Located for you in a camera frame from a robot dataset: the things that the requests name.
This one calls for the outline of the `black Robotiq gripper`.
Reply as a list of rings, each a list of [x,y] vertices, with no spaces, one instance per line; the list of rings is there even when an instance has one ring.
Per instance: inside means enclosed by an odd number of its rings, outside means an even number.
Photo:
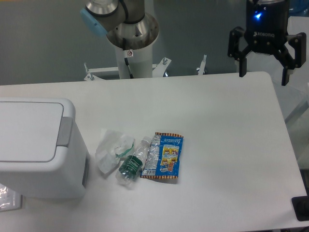
[[[307,35],[287,34],[289,13],[288,0],[247,0],[246,30],[235,27],[229,33],[227,55],[239,63],[239,77],[247,73],[247,58],[251,52],[273,55],[283,67],[281,85],[286,86],[290,72],[306,62]],[[240,51],[239,42],[244,37],[248,46]],[[294,50],[292,57],[285,46],[288,43]]]

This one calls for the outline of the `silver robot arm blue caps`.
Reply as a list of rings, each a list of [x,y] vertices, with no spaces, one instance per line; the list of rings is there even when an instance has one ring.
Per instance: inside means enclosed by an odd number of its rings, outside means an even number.
[[[250,52],[271,55],[283,67],[281,84],[306,62],[307,36],[287,31],[290,3],[287,0],[246,1],[246,27],[230,31],[227,54],[239,64],[239,76],[247,72]],[[80,15],[95,35],[114,46],[122,79],[154,75],[152,46],[158,38],[156,19],[146,13],[142,0],[88,0]]]

